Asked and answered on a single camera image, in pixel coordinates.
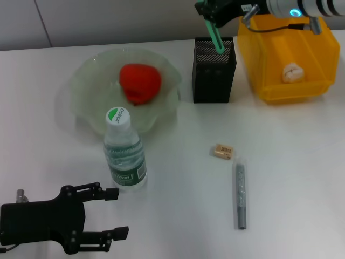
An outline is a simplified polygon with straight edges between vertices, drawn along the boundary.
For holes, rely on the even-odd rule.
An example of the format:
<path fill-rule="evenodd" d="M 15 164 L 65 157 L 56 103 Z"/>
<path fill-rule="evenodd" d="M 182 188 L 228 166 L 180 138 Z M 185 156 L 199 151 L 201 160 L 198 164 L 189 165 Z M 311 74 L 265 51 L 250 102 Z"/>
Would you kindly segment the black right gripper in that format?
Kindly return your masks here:
<path fill-rule="evenodd" d="M 267 14 L 267 3 L 264 0 L 258 1 L 242 1 L 242 0 L 228 0 L 228 1 L 214 1 L 203 0 L 195 3 L 195 8 L 200 16 L 207 21 L 214 21 L 217 28 L 225 26 L 228 22 L 237 17 L 244 16 L 247 11 L 244 11 L 246 5 L 258 5 L 258 14 Z"/>

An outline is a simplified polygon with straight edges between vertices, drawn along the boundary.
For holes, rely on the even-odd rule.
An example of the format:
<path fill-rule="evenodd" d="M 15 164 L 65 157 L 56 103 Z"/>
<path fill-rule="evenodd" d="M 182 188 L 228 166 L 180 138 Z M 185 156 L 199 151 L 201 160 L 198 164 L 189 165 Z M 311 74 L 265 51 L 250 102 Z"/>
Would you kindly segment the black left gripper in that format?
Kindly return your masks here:
<path fill-rule="evenodd" d="M 125 240 L 129 227 L 83 232 L 83 202 L 117 200 L 118 188 L 103 189 L 100 182 L 77 187 L 63 186 L 52 200 L 1 205 L 1 245 L 55 241 L 69 255 L 78 252 L 109 252 L 113 241 Z"/>

